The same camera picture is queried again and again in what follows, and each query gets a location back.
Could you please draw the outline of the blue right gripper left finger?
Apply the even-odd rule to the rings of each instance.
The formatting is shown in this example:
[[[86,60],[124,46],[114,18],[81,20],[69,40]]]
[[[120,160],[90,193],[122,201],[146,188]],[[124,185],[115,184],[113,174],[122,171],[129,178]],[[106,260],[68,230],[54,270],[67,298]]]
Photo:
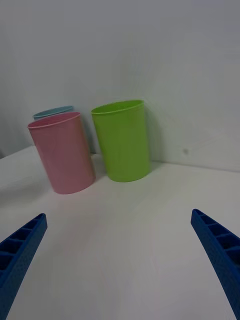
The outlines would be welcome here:
[[[0,319],[7,318],[47,228],[40,213],[0,243]]]

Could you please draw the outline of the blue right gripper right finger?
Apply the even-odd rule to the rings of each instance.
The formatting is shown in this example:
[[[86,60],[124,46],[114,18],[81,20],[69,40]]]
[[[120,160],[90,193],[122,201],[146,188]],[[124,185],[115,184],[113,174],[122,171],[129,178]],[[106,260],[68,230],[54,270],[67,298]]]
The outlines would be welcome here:
[[[198,209],[190,221],[228,299],[240,318],[240,238]]]

